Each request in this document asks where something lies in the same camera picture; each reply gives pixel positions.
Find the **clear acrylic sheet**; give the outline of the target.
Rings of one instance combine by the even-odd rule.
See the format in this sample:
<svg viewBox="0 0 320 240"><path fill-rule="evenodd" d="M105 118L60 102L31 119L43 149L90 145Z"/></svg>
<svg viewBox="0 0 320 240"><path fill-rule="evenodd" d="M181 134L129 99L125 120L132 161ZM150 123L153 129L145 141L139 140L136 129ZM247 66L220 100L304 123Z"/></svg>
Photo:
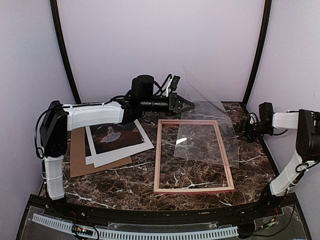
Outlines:
<svg viewBox="0 0 320 240"><path fill-rule="evenodd" d="M194 109L181 114L189 120L178 128L174 157L231 168L240 166L237 135L221 100L219 89L185 66L181 95Z"/></svg>

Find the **photo print white border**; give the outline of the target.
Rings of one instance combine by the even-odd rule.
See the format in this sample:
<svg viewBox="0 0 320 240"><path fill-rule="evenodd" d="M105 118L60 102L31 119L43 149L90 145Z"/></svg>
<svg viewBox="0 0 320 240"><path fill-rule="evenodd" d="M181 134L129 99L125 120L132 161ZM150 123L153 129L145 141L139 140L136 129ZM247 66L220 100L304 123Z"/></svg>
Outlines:
<svg viewBox="0 0 320 240"><path fill-rule="evenodd" d="M154 148L141 123L100 124L85 127L85 146L95 155L98 168Z"/></svg>

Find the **white mat paper sheet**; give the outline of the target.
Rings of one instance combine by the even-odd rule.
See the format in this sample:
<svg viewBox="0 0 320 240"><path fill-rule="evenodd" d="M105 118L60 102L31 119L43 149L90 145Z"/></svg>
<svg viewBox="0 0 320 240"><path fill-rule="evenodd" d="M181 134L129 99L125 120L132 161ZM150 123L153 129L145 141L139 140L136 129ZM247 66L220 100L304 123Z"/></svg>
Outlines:
<svg viewBox="0 0 320 240"><path fill-rule="evenodd" d="M91 149L89 145L85 146L85 164L91 165L94 164L95 161L95 155L91 153Z"/></svg>

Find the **pink wooden picture frame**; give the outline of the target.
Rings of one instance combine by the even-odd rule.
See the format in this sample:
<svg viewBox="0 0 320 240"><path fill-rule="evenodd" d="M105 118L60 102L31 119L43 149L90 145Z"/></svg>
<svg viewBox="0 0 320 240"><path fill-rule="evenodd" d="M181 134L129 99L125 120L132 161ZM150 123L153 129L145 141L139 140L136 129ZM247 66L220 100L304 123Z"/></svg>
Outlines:
<svg viewBox="0 0 320 240"><path fill-rule="evenodd" d="M227 186L224 187L209 187L209 188L160 188L160 170L161 170L161 147L162 147L162 126L163 125L200 125L213 126L217 137L220 155L222 157L223 168L226 175ZM220 132L219 124L216 120L192 120L192 119L160 119L157 124L157 139L156 139L156 154L155 154L155 169L154 169L154 194L165 195L197 195L197 194L216 194L233 192L235 190L232 173L223 143L223 138Z"/></svg>

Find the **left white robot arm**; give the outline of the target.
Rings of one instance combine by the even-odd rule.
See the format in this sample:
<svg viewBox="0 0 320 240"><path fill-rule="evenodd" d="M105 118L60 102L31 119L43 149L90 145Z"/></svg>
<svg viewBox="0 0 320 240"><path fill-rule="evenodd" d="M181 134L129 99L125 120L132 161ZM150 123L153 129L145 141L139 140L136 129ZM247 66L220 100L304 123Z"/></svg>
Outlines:
<svg viewBox="0 0 320 240"><path fill-rule="evenodd" d="M145 113L165 113L175 116L195 108L195 104L176 93L180 76L169 74L159 85L151 75L139 75L131 82L125 95L106 102L62 104L52 101L37 119L34 129L35 154L42 161L42 177L51 210L67 218L70 206L62 198L63 159L67 150L68 132L82 127L102 124L127 124Z"/></svg>

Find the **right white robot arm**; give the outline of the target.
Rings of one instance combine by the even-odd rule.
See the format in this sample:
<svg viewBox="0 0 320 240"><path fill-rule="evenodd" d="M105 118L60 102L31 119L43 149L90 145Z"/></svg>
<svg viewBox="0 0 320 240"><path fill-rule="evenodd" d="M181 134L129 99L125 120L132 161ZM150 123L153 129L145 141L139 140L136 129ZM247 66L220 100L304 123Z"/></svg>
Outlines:
<svg viewBox="0 0 320 240"><path fill-rule="evenodd" d="M258 106L258 114L247 113L236 125L235 132L248 143L265 135L281 137L288 132L294 133L291 159L266 185L261 193L264 199L255 205L255 213L266 217L275 208L271 198L284 197L311 168L320 163L320 113L308 109L276 112L272 103L263 102Z"/></svg>

